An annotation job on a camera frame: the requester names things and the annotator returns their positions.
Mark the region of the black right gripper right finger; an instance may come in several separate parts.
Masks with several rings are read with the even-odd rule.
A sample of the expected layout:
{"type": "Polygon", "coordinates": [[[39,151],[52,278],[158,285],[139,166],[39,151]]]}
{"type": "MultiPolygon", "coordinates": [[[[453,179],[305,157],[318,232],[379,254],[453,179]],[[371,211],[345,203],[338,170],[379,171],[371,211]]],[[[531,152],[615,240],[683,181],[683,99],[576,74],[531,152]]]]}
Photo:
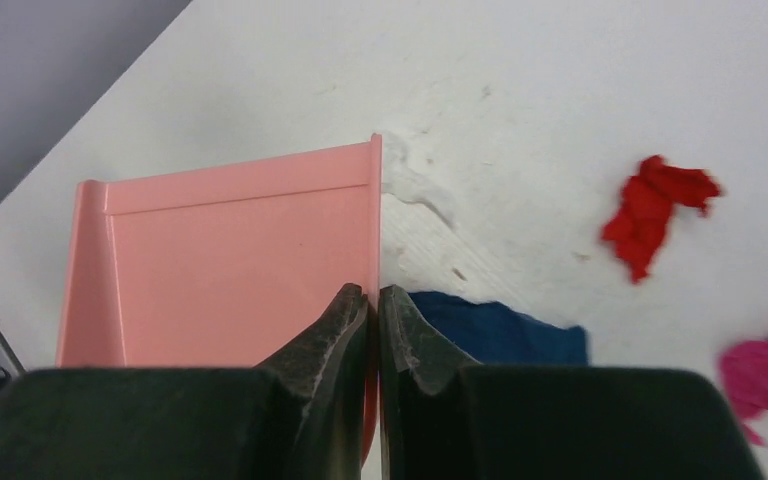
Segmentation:
{"type": "Polygon", "coordinates": [[[386,479],[759,479],[726,401],[690,371],[486,365],[384,288],[386,479]]]}

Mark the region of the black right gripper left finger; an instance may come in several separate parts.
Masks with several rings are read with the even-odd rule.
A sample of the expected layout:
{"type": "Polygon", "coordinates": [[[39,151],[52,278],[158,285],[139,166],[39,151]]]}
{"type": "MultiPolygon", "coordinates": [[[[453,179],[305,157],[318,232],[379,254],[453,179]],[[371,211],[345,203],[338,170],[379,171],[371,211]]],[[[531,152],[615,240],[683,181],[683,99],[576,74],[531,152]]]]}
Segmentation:
{"type": "Polygon", "coordinates": [[[0,394],[0,479],[357,479],[368,299],[253,368],[76,368],[0,394]]]}

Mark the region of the pink dustpan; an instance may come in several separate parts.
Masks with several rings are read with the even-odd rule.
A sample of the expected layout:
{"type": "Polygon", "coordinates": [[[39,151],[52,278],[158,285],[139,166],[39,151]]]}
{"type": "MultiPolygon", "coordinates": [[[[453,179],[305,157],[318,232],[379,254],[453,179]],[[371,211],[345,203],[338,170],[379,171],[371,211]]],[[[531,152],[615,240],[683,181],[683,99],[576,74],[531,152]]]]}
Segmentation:
{"type": "Polygon", "coordinates": [[[253,368],[341,288],[368,299],[375,430],[382,139],[79,185],[56,369],[253,368]]]}

